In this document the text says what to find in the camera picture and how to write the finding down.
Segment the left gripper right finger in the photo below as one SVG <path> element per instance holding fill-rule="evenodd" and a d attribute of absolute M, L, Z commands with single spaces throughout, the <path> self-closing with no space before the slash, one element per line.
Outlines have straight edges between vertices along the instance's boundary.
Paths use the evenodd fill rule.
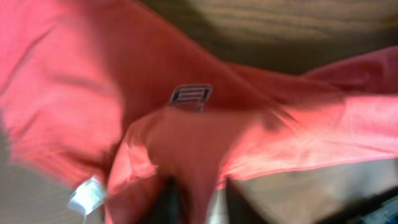
<path fill-rule="evenodd" d="M 226 179 L 225 198 L 229 224 L 272 224 L 256 211 L 231 179 Z"/>

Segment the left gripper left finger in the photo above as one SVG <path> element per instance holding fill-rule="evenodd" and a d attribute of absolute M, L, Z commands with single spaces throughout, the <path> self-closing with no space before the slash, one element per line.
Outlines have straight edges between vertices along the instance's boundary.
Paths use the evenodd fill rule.
<path fill-rule="evenodd" d="M 190 202 L 186 188 L 168 177 L 154 202 L 138 219 L 137 224 L 189 224 Z"/>

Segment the red soccer t-shirt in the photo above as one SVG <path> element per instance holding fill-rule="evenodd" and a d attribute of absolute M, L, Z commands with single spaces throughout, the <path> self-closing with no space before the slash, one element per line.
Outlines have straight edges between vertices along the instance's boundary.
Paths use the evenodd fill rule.
<path fill-rule="evenodd" d="M 225 178 L 397 157 L 397 48 L 298 77 L 218 60 L 139 1 L 2 1 L 14 162 L 136 223 L 166 178 L 204 223 Z"/>

